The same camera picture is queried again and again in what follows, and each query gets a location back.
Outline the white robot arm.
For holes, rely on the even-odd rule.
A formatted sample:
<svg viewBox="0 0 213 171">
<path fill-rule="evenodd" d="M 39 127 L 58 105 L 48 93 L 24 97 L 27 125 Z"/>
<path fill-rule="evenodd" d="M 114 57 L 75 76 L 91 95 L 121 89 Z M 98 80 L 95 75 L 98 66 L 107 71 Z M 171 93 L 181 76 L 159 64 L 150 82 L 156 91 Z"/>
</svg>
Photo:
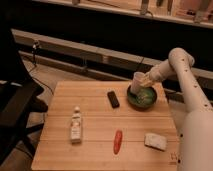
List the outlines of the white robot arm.
<svg viewBox="0 0 213 171">
<path fill-rule="evenodd" d="M 194 58 L 182 48 L 173 48 L 168 59 L 152 67 L 141 85 L 152 86 L 176 75 L 188 114 L 180 132 L 178 171 L 213 171 L 213 106 L 195 79 Z"/>
</svg>

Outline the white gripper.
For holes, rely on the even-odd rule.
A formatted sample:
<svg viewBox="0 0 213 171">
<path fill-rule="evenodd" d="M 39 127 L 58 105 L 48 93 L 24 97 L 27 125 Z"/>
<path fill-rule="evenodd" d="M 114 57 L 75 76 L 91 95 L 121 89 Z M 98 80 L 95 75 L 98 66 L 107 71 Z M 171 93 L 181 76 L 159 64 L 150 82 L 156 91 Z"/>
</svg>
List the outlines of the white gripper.
<svg viewBox="0 0 213 171">
<path fill-rule="evenodd" d="M 167 78 L 167 67 L 165 65 L 156 65 L 149 71 L 149 76 L 145 74 L 141 78 L 142 87 L 151 87 L 154 82 L 162 82 Z"/>
</svg>

